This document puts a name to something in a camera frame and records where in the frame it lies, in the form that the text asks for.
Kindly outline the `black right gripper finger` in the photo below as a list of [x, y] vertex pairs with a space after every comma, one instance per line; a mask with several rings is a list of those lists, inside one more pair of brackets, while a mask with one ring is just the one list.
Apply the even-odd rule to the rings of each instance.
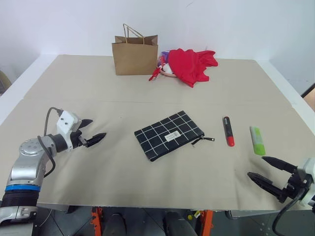
[[257, 173], [248, 172], [247, 175], [260, 188], [275, 196], [279, 202], [284, 203], [287, 199], [287, 194], [282, 189], [274, 186], [271, 180]]
[[297, 166], [294, 166], [288, 162], [277, 159], [275, 157], [263, 156], [262, 159], [269, 163], [271, 166], [279, 170], [286, 171], [288, 173], [294, 173], [297, 170]]

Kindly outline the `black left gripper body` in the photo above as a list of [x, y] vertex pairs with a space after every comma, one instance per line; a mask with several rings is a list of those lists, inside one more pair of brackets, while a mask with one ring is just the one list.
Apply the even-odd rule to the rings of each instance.
[[71, 143], [72, 148], [77, 148], [80, 146], [87, 147], [87, 140], [82, 137], [82, 132], [80, 130], [71, 133]]

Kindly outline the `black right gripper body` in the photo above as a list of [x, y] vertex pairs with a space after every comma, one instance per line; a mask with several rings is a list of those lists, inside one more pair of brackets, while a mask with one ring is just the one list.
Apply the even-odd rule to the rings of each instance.
[[311, 185], [311, 175], [301, 169], [293, 171], [283, 189], [287, 197], [304, 197]]

